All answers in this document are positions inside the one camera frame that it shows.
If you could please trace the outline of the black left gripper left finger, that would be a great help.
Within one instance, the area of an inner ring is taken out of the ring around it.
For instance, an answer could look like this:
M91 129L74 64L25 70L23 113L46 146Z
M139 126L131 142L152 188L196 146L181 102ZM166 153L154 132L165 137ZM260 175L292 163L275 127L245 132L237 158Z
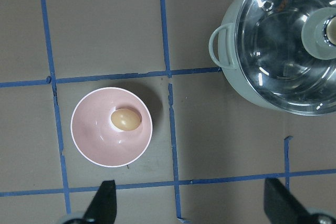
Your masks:
M103 181L84 213L84 223L114 223L117 216L117 196L114 180Z

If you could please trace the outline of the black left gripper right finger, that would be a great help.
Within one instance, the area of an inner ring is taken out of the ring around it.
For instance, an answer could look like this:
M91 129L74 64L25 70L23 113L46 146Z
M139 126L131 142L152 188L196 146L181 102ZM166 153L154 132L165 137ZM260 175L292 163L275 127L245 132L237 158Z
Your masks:
M277 178L265 179L264 212L272 224L315 223L315 215L310 214Z

